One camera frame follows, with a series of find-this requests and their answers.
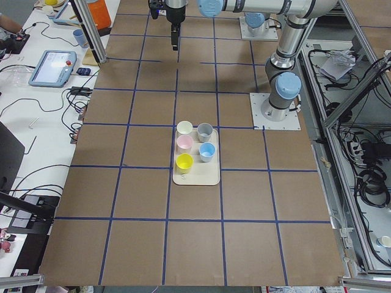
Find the person's arm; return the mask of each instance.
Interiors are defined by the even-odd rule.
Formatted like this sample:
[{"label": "person's arm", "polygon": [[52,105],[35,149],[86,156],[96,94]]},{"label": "person's arm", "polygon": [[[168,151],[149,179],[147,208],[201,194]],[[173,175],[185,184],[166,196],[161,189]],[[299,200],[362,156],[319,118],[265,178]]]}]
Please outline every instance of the person's arm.
[{"label": "person's arm", "polygon": [[16,34],[22,29],[22,26],[11,18],[5,16],[4,14],[0,15],[0,26],[6,31]]}]

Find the tablet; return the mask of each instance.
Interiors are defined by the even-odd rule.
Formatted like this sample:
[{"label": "tablet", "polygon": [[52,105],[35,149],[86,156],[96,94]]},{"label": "tablet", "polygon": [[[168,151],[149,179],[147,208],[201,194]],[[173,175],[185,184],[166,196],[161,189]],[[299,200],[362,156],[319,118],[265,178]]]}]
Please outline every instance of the tablet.
[{"label": "tablet", "polygon": [[29,85],[33,87],[63,87],[76,63],[73,51],[45,51],[39,60]]}]

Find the blue joint cap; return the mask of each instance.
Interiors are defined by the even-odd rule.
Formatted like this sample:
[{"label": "blue joint cap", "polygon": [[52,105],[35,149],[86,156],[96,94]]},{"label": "blue joint cap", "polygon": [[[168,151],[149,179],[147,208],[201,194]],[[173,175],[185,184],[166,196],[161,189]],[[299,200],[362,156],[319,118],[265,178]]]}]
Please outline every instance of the blue joint cap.
[{"label": "blue joint cap", "polygon": [[223,0],[197,0],[200,13],[208,18],[216,17],[222,12]]},{"label": "blue joint cap", "polygon": [[256,29],[265,23],[265,16],[262,13],[245,13],[245,20],[249,27]]},{"label": "blue joint cap", "polygon": [[277,93],[283,99],[294,99],[301,89],[301,80],[292,72],[282,73],[276,81]]}]

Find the beige tray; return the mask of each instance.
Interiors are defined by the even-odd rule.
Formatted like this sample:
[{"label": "beige tray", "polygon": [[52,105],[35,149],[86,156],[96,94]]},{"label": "beige tray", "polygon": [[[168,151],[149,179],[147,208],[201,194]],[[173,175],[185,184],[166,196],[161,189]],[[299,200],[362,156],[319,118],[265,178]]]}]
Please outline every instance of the beige tray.
[{"label": "beige tray", "polygon": [[[178,185],[217,185],[220,182],[219,134],[215,129],[213,130],[210,142],[216,147],[216,154],[212,158],[212,161],[207,163],[201,161],[199,148],[202,142],[198,140],[197,130],[193,129],[190,135],[194,139],[194,145],[190,152],[194,159],[194,165],[188,174],[178,173],[175,160],[180,153],[177,145],[175,144],[174,172],[172,172],[172,180]],[[175,141],[177,141],[178,136],[179,133],[176,133]]]}]

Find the yellow cup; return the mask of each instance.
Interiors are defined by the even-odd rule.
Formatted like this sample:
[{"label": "yellow cup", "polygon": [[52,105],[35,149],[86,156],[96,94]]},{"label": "yellow cup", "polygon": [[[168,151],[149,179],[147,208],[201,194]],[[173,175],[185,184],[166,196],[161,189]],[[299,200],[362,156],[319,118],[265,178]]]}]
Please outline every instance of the yellow cup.
[{"label": "yellow cup", "polygon": [[45,0],[46,5],[56,5],[58,2],[58,0]]},{"label": "yellow cup", "polygon": [[177,170],[181,174],[187,174],[190,172],[193,166],[194,160],[190,154],[180,154],[175,161],[177,164]]}]

